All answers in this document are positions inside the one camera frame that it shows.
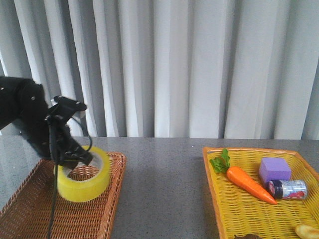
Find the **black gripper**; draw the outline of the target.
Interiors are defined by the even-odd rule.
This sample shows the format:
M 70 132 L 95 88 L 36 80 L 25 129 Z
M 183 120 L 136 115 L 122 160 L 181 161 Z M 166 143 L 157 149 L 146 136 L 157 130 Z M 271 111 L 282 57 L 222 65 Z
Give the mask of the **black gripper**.
M 62 152 L 64 142 L 62 126 L 58 118 L 46 117 L 35 121 L 27 127 L 27 142 L 36 153 L 45 159 L 59 162 L 59 165 L 70 170 L 75 169 L 79 163 L 89 165 L 93 159 L 90 150 L 92 144 L 81 146 L 73 144 L 67 151 Z

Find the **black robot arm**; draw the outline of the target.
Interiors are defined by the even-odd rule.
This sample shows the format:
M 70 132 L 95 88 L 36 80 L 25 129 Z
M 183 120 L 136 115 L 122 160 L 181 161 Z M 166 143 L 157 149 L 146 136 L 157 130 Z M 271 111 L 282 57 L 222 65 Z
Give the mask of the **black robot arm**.
M 0 78 L 0 127 L 13 124 L 37 154 L 56 165 L 74 169 L 93 159 L 70 133 L 68 121 L 87 109 L 84 103 L 63 96 L 54 97 L 49 107 L 44 88 L 32 79 Z

